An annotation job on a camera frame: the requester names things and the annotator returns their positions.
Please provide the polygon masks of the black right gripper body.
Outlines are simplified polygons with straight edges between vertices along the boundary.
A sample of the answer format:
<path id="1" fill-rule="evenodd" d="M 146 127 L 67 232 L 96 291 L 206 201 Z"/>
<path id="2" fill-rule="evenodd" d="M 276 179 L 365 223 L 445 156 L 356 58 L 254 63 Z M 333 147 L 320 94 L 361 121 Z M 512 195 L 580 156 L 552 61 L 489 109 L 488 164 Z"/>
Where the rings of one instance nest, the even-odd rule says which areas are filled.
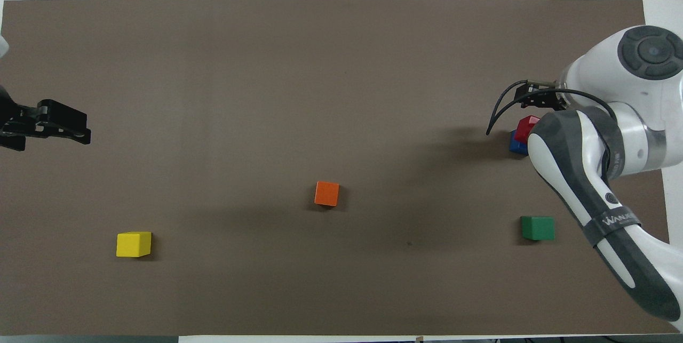
<path id="1" fill-rule="evenodd" d="M 565 110 L 567 102 L 559 92 L 549 92 L 558 87 L 557 82 L 526 81 L 515 88 L 514 99 L 519 99 L 522 109 L 536 107 L 539 109 Z"/>

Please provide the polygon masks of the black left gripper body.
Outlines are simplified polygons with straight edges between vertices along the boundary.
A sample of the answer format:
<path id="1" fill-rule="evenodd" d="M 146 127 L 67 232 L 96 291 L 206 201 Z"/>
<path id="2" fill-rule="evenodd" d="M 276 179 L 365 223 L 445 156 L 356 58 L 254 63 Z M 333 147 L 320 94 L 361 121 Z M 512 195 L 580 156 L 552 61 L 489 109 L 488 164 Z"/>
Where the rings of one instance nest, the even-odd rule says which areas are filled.
<path id="1" fill-rule="evenodd" d="M 38 119 L 41 107 L 17 104 L 4 87 L 1 87 L 1 146 L 24 151 L 27 137 L 41 137 Z"/>

